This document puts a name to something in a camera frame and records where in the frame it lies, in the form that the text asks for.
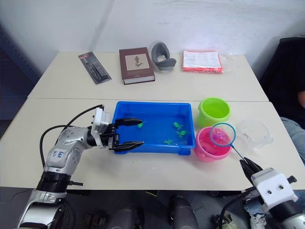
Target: pink package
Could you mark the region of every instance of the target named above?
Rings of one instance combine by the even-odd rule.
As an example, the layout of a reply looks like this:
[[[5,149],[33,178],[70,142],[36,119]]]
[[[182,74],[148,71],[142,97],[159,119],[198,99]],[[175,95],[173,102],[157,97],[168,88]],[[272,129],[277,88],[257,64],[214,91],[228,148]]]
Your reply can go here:
[[[198,73],[222,73],[223,67],[217,52],[184,50],[183,71]]]

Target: floor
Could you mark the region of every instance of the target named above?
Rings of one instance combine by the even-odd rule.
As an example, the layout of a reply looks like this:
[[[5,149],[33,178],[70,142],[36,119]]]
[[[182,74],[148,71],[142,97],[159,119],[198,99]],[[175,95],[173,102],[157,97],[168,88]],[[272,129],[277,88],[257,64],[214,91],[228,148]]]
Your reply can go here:
[[[0,228],[12,229],[16,226],[18,218],[26,204],[31,190],[26,188],[0,188]],[[20,191],[10,202],[11,197]],[[86,214],[107,212],[110,216],[120,208],[134,203],[144,209],[145,229],[170,229],[167,223],[168,202],[171,196],[182,195],[192,205],[200,229],[211,229],[213,223],[211,216],[220,214],[222,207],[234,196],[217,198],[211,197],[204,191],[159,191],[158,196],[152,196],[145,191],[122,190],[93,190],[85,195],[68,194],[67,200],[76,212],[76,227],[82,229]],[[248,215],[241,202],[237,202],[229,209],[232,217],[240,229],[248,228]]]

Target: pink plastic bowl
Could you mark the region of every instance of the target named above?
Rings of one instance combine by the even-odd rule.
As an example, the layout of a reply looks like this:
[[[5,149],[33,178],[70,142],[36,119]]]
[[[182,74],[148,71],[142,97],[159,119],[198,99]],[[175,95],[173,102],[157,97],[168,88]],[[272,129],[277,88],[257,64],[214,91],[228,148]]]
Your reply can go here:
[[[210,139],[211,128],[211,126],[203,128],[196,135],[195,153],[199,160],[204,162],[221,160],[231,152],[230,146],[220,147],[213,144]]]

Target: robotic arm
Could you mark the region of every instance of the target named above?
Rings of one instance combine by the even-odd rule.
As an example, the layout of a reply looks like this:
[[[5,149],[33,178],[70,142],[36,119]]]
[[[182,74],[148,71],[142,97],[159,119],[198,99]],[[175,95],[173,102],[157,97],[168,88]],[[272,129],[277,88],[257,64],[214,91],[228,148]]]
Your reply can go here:
[[[96,108],[92,126],[65,128],[55,146],[49,151],[41,179],[30,195],[28,203],[18,222],[18,228],[60,228],[64,208],[61,203],[67,195],[68,185],[81,185],[71,181],[81,154],[85,149],[108,147],[114,151],[126,151],[141,146],[144,142],[131,141],[119,144],[116,129],[121,125],[137,125],[136,118],[117,119],[109,123],[110,115],[102,108]]]
[[[259,165],[245,157],[240,160],[248,180],[254,185],[243,194],[246,202],[258,199],[265,213],[270,212],[284,229],[305,229],[305,215],[295,201],[290,183],[296,182],[291,176],[288,179],[272,168],[262,169]]]

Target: green plastic bowl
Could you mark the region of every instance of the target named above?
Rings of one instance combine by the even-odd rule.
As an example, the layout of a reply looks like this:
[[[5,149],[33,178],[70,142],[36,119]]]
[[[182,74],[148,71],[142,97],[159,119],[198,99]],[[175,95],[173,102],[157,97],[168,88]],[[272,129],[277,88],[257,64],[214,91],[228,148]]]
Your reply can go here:
[[[229,119],[231,114],[229,104],[226,101],[215,97],[209,97],[202,100],[198,106],[198,110],[199,116],[197,122],[201,128],[225,122]]]

